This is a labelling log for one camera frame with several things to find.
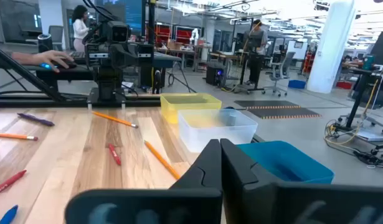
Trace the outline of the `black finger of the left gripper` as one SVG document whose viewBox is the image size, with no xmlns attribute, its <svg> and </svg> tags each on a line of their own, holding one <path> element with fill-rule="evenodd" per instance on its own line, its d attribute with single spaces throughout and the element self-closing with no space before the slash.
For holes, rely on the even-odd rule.
<svg viewBox="0 0 383 224">
<path fill-rule="evenodd" d="M 137 64 L 137 54 L 135 46 L 126 46 L 125 50 L 125 66 Z"/>
<path fill-rule="evenodd" d="M 122 67 L 124 65 L 124 50 L 122 46 L 111 47 L 112 67 Z"/>
</svg>

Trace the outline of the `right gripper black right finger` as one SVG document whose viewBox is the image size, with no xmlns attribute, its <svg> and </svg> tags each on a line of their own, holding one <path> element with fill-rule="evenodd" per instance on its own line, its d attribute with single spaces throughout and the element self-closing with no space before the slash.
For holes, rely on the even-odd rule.
<svg viewBox="0 0 383 224">
<path fill-rule="evenodd" d="M 383 224 L 383 187 L 288 182 L 221 140 L 228 223 Z"/>
</svg>

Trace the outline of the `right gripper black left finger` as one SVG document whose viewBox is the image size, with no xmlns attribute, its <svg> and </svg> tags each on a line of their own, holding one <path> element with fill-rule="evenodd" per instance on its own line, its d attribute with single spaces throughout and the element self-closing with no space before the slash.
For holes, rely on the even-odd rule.
<svg viewBox="0 0 383 224">
<path fill-rule="evenodd" d="M 74 196 L 66 224 L 220 224 L 222 148 L 210 140 L 168 189 L 97 189 Z"/>
</svg>

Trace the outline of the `orange pencil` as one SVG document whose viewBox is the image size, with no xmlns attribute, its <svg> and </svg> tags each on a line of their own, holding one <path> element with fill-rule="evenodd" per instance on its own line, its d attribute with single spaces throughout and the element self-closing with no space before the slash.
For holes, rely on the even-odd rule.
<svg viewBox="0 0 383 224">
<path fill-rule="evenodd" d="M 0 138 L 12 138 L 12 139 L 23 139 L 23 140 L 31 140 L 31 141 L 37 141 L 39 138 L 35 136 L 26 136 L 21 134 L 7 134 L 7 133 L 0 133 Z"/>
<path fill-rule="evenodd" d="M 163 156 L 151 145 L 150 142 L 144 141 L 146 147 L 151 151 L 151 153 L 157 158 L 157 160 L 166 168 L 166 170 L 176 179 L 180 179 L 180 175 L 176 170 L 163 158 Z"/>
<path fill-rule="evenodd" d="M 138 125 L 133 124 L 133 123 L 131 123 L 129 121 L 118 119 L 118 118 L 115 118 L 115 117 L 112 117 L 112 116 L 109 116 L 109 115 L 106 115 L 106 114 L 98 113 L 98 112 L 95 112 L 95 111 L 92 111 L 92 113 L 94 115 L 96 115 L 96 116 L 99 116 L 99 117 L 102 117 L 102 118 L 105 118 L 105 119 L 109 119 L 109 120 L 115 121 L 117 123 L 121 123 L 121 124 L 124 124 L 124 125 L 127 125 L 127 126 L 131 126 L 133 128 L 138 128 Z"/>
</svg>

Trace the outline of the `purple pen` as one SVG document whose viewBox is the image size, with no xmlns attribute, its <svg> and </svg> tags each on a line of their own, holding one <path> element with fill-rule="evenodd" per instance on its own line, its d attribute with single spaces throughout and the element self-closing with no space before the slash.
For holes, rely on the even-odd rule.
<svg viewBox="0 0 383 224">
<path fill-rule="evenodd" d="M 31 114 L 25 114 L 25 113 L 18 113 L 17 114 L 20 118 L 24 118 L 24 119 L 27 119 L 29 121 L 34 121 L 36 123 L 40 123 L 40 124 L 43 124 L 45 126 L 49 126 L 49 127 L 52 127 L 54 126 L 55 124 L 51 121 L 48 121 L 46 119 L 41 119 L 41 118 L 37 118 Z"/>
</svg>

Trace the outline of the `blue pen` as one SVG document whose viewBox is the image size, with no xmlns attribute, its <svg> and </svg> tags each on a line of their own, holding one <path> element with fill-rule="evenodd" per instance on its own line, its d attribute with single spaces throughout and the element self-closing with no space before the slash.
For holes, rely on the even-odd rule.
<svg viewBox="0 0 383 224">
<path fill-rule="evenodd" d="M 0 219 L 0 224 L 11 224 L 11 222 L 15 219 L 18 210 L 18 205 L 10 208 L 4 216 Z"/>
</svg>

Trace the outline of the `person's forearm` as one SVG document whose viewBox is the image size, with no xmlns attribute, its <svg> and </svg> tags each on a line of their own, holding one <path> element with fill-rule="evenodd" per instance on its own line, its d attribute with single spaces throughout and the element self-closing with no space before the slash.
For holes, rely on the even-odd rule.
<svg viewBox="0 0 383 224">
<path fill-rule="evenodd" d="M 22 65 L 38 65 L 40 64 L 36 54 L 26 54 L 20 52 L 12 52 L 11 58 Z"/>
</svg>

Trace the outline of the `dark operator desk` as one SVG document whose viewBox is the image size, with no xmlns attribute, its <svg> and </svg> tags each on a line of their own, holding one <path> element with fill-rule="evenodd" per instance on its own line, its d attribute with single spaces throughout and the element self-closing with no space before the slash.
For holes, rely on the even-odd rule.
<svg viewBox="0 0 383 224">
<path fill-rule="evenodd" d="M 82 66 L 61 68 L 59 73 L 38 66 L 25 65 L 24 68 L 36 71 L 36 76 L 41 80 L 93 80 L 93 73 Z"/>
</svg>

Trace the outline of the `black computer mouse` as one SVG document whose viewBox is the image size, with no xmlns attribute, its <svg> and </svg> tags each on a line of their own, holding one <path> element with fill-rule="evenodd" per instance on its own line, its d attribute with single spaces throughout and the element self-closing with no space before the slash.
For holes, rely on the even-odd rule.
<svg viewBox="0 0 383 224">
<path fill-rule="evenodd" d="M 71 68 L 75 68 L 77 66 L 76 63 L 71 62 L 71 61 L 66 61 L 66 60 L 64 61 L 64 64 L 66 64 L 66 66 L 63 66 L 60 63 L 55 62 L 55 61 L 52 62 L 53 67 L 56 69 L 59 69 L 59 70 L 60 69 L 71 69 Z M 45 62 L 41 63 L 39 66 L 42 68 L 48 69 L 48 70 L 53 70 L 53 67 L 50 64 L 45 63 Z"/>
</svg>

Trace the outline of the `person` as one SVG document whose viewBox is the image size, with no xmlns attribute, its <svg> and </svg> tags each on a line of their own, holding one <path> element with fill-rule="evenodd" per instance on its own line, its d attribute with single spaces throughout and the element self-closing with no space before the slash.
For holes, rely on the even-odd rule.
<svg viewBox="0 0 383 224">
<path fill-rule="evenodd" d="M 85 21 L 88 18 L 88 10 L 83 5 L 75 7 L 72 13 L 72 26 L 73 26 L 73 47 L 76 52 L 84 52 L 85 46 L 82 42 L 88 34 L 89 28 L 86 26 Z"/>
<path fill-rule="evenodd" d="M 244 40 L 244 52 L 255 52 L 265 57 L 268 34 L 262 29 L 260 19 L 253 21 L 251 30 L 244 33 Z"/>
</svg>

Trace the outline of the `dark teal table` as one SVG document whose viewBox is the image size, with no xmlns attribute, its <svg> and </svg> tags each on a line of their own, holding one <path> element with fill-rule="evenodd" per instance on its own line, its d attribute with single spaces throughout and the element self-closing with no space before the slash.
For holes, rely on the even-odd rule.
<svg viewBox="0 0 383 224">
<path fill-rule="evenodd" d="M 182 62 L 182 59 L 172 55 L 155 52 L 153 57 L 154 68 L 173 68 L 175 62 Z"/>
</svg>

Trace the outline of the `monitor with blue screen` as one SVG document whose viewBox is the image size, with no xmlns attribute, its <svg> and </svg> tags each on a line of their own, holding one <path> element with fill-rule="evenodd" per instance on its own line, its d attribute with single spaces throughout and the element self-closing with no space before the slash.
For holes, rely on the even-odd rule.
<svg viewBox="0 0 383 224">
<path fill-rule="evenodd" d="M 129 25 L 132 35 L 145 35 L 146 0 L 95 0 L 95 3 Z"/>
</svg>

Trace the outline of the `person's hand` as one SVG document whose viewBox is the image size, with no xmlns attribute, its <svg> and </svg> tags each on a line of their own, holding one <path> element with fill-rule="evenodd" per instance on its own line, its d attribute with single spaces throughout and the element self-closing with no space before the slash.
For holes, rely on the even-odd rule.
<svg viewBox="0 0 383 224">
<path fill-rule="evenodd" d="M 58 62 L 63 66 L 66 66 L 66 64 L 64 64 L 65 60 L 73 62 L 73 58 L 70 55 L 68 55 L 65 52 L 56 51 L 56 50 L 50 50 L 50 51 L 38 53 L 36 55 L 38 56 L 40 64 L 45 62 L 50 64 L 52 67 L 53 67 L 52 65 L 53 61 Z M 53 71 L 56 73 L 59 73 L 59 69 L 56 69 L 54 67 L 53 67 Z"/>
</svg>

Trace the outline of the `blue plastic bin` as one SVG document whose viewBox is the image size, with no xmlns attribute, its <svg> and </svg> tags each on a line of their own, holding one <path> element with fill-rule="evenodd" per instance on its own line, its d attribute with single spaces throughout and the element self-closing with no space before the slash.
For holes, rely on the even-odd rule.
<svg viewBox="0 0 383 224">
<path fill-rule="evenodd" d="M 284 181 L 330 184 L 334 178 L 332 170 L 284 141 L 254 142 L 238 147 Z"/>
</svg>

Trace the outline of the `black cylinder speaker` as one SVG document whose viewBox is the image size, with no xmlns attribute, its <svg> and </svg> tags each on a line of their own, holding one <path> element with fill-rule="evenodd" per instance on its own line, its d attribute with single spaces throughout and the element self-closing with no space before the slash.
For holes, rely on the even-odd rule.
<svg viewBox="0 0 383 224">
<path fill-rule="evenodd" d="M 41 34 L 37 37 L 38 52 L 46 52 L 53 49 L 52 36 L 50 34 Z"/>
</svg>

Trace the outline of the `red shelf unit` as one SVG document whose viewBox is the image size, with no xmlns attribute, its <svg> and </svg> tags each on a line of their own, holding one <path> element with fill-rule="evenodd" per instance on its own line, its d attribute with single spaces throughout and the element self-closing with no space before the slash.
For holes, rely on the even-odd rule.
<svg viewBox="0 0 383 224">
<path fill-rule="evenodd" d="M 188 44 L 194 29 L 191 27 L 157 22 L 154 30 L 156 32 L 156 40 L 158 42 L 164 42 L 167 44 L 169 40 L 173 40 L 175 42 Z"/>
</svg>

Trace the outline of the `yellow plastic bin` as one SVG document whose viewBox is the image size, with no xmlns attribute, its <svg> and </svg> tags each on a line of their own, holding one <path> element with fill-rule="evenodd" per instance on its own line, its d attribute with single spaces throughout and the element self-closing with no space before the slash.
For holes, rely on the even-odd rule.
<svg viewBox="0 0 383 224">
<path fill-rule="evenodd" d="M 161 114 L 167 122 L 177 124 L 179 110 L 220 109 L 222 102 L 207 93 L 162 93 Z"/>
</svg>

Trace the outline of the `clear plastic bin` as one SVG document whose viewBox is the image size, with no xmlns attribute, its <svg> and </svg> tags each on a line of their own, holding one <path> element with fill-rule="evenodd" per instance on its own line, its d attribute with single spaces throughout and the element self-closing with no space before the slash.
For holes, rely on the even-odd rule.
<svg viewBox="0 0 383 224">
<path fill-rule="evenodd" d="M 212 139 L 247 144 L 258 123 L 235 109 L 179 110 L 179 136 L 190 152 L 200 153 Z"/>
</svg>

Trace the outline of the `black computer box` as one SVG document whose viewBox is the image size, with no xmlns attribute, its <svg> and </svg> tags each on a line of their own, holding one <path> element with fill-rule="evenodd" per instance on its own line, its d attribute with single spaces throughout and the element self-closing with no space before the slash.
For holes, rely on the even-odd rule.
<svg viewBox="0 0 383 224">
<path fill-rule="evenodd" d="M 209 63 L 206 70 L 206 83 L 223 87 L 225 84 L 225 67 L 220 63 Z"/>
</svg>

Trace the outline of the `black orange-striped floor mat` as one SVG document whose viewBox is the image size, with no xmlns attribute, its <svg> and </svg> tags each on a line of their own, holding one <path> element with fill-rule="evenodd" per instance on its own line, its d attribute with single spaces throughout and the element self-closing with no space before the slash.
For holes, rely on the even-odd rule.
<svg viewBox="0 0 383 224">
<path fill-rule="evenodd" d="M 246 110 L 301 108 L 300 105 L 283 100 L 234 101 Z"/>
<path fill-rule="evenodd" d="M 260 119 L 300 119 L 319 118 L 320 114 L 306 108 L 284 108 L 284 109 L 254 109 L 249 110 Z"/>
</svg>

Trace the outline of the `black standing desk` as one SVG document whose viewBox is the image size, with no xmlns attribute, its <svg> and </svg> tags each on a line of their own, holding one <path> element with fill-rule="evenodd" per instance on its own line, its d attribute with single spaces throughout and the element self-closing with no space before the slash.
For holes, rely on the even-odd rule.
<svg viewBox="0 0 383 224">
<path fill-rule="evenodd" d="M 262 64 L 264 61 L 264 56 L 255 52 L 244 52 L 241 56 L 242 71 L 239 84 L 235 85 L 234 93 L 245 92 L 249 94 L 252 91 L 262 91 L 264 88 L 258 87 L 258 82 L 260 79 L 260 72 L 262 69 Z M 245 71 L 249 67 L 249 84 L 244 83 Z"/>
</svg>

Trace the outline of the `blue floor bin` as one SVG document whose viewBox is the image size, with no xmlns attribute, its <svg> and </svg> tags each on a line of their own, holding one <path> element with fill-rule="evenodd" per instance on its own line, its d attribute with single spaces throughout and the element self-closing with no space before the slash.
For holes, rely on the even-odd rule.
<svg viewBox="0 0 383 224">
<path fill-rule="evenodd" d="M 306 81 L 303 80 L 290 80 L 288 82 L 288 88 L 305 89 Z"/>
</svg>

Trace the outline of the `grey office chair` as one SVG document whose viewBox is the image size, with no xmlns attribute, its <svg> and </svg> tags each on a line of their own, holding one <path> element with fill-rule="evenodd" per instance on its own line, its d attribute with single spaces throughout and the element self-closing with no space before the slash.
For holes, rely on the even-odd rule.
<svg viewBox="0 0 383 224">
<path fill-rule="evenodd" d="M 280 63 L 274 63 L 272 62 L 272 70 L 271 72 L 267 72 L 269 74 L 270 80 L 273 82 L 272 86 L 265 86 L 263 87 L 262 94 L 265 94 L 266 91 L 272 90 L 273 94 L 277 94 L 278 97 L 281 97 L 282 94 L 284 96 L 287 96 L 288 92 L 284 89 L 281 89 L 277 83 L 280 80 L 289 79 L 289 70 L 290 70 L 290 64 L 293 60 L 295 52 L 287 52 L 285 55 L 285 58 Z"/>
</svg>

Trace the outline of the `white pillar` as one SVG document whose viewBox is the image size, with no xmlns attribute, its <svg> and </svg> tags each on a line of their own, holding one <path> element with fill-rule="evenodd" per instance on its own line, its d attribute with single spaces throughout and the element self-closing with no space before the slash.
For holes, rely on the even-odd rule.
<svg viewBox="0 0 383 224">
<path fill-rule="evenodd" d="M 306 85 L 308 91 L 331 92 L 355 17 L 355 0 L 331 3 Z"/>
</svg>

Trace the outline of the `teal bottle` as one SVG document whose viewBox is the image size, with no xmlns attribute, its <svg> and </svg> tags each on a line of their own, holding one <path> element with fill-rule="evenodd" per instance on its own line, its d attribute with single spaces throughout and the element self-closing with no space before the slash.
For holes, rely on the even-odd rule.
<svg viewBox="0 0 383 224">
<path fill-rule="evenodd" d="M 370 55 L 370 54 L 366 55 L 363 58 L 362 69 L 363 70 L 372 70 L 374 58 L 375 58 L 375 56 L 373 56 L 373 55 Z"/>
</svg>

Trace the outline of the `black monitor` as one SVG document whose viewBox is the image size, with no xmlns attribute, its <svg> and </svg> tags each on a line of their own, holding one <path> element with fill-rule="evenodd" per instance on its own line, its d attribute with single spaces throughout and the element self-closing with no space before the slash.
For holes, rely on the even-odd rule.
<svg viewBox="0 0 383 224">
<path fill-rule="evenodd" d="M 374 57 L 374 64 L 383 65 L 383 32 L 378 36 L 370 54 Z"/>
</svg>

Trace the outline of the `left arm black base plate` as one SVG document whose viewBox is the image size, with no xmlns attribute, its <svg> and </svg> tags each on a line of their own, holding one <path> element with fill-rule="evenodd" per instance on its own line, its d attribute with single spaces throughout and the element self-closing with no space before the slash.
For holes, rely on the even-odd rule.
<svg viewBox="0 0 383 224">
<path fill-rule="evenodd" d="M 117 93 L 115 90 L 101 90 L 92 88 L 87 103 L 92 106 L 117 107 L 126 102 L 122 91 Z"/>
</svg>

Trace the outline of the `black aluminium rig frame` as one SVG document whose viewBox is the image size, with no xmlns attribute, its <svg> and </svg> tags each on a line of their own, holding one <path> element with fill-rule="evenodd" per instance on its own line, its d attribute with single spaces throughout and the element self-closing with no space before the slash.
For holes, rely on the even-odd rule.
<svg viewBox="0 0 383 224">
<path fill-rule="evenodd" d="M 39 79 L 36 75 L 33 75 L 28 69 L 24 66 L 15 62 L 13 59 L 9 58 L 8 54 L 4 53 L 0 49 L 0 61 L 6 67 L 17 72 L 22 78 L 29 81 L 33 84 L 37 91 L 4 91 L 0 92 L 0 107 L 83 107 L 87 106 L 88 108 L 124 108 L 125 106 L 142 106 L 142 107 L 153 107 L 160 106 L 160 97 L 159 96 L 126 96 L 126 102 L 117 107 L 102 107 L 102 106 L 92 106 L 87 103 L 87 98 L 89 95 L 77 95 L 77 94 L 66 94 L 61 93 L 58 89 L 52 86 L 51 83 L 47 83 L 46 80 Z"/>
</svg>

